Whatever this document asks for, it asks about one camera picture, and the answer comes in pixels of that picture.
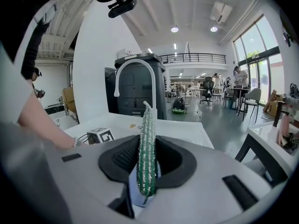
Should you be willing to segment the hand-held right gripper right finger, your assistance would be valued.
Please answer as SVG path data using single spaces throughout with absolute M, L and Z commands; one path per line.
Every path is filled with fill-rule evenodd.
M 143 224 L 251 224 L 278 199 L 285 182 L 271 187 L 257 173 L 229 155 L 201 145 L 166 137 L 195 156 L 197 167 L 182 186 L 159 189 L 140 213 Z M 257 203 L 243 210 L 223 178 L 235 175 Z

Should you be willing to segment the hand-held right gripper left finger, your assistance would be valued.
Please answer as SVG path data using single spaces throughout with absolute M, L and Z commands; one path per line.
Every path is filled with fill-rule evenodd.
M 49 168 L 66 201 L 73 224 L 136 224 L 108 205 L 121 197 L 124 184 L 109 180 L 98 166 L 100 155 L 132 137 L 103 144 L 57 149 L 44 145 Z

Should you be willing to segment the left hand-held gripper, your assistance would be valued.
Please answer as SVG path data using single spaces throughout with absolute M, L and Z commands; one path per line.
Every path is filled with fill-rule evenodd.
M 87 133 L 88 144 L 98 144 L 114 140 L 114 136 L 110 128 L 96 128 Z

